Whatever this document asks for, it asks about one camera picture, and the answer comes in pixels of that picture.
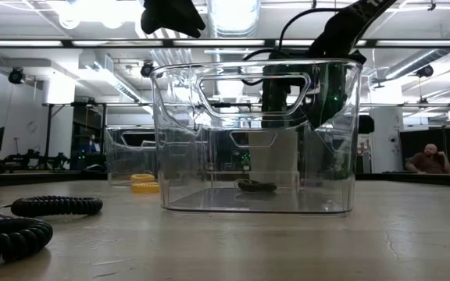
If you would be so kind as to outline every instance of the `person in background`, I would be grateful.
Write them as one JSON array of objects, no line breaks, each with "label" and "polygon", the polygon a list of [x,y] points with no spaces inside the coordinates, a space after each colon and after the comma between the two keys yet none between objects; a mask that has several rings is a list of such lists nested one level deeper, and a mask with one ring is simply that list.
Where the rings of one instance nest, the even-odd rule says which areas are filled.
[{"label": "person in background", "polygon": [[450,164],[444,152],[438,151],[435,144],[427,144],[423,152],[416,153],[405,167],[416,173],[450,173]]}]

